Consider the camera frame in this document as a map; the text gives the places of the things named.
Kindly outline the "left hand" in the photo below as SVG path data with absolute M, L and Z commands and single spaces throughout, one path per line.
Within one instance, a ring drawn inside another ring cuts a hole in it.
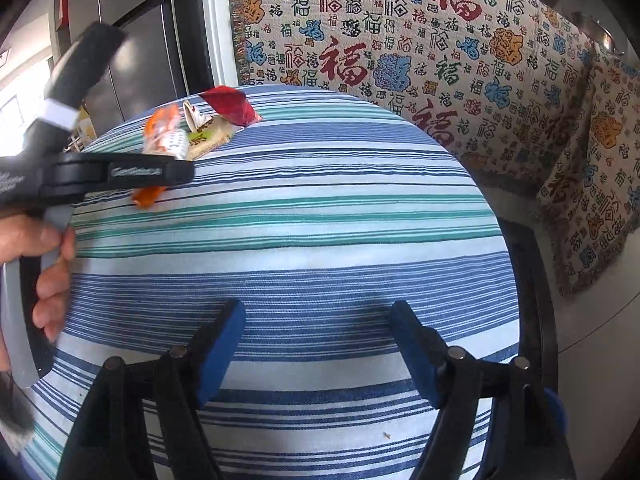
M 75 259 L 75 231 L 63 233 L 40 219 L 14 214 L 1 219 L 1 262 L 20 257 L 40 257 L 51 250 L 60 253 L 52 266 L 43 270 L 36 283 L 32 322 L 50 342 L 62 333 L 70 304 L 70 264 Z

